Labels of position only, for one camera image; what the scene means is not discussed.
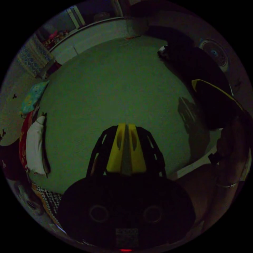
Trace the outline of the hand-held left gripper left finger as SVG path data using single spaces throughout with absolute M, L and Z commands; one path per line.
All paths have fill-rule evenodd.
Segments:
M 125 140 L 126 124 L 120 123 L 117 126 L 115 137 L 109 155 L 106 171 L 107 172 L 121 172 L 121 164 L 123 158 L 123 147 Z

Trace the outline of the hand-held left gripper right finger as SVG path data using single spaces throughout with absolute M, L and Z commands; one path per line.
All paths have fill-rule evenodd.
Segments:
M 130 161 L 132 172 L 146 172 L 146 164 L 143 156 L 141 142 L 134 124 L 128 125 Z

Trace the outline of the person's right hand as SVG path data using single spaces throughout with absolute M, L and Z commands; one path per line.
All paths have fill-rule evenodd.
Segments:
M 249 149 L 244 125 L 236 117 L 221 131 L 217 141 L 217 152 L 222 158 L 218 165 L 221 182 L 233 184 L 239 181 L 248 159 Z

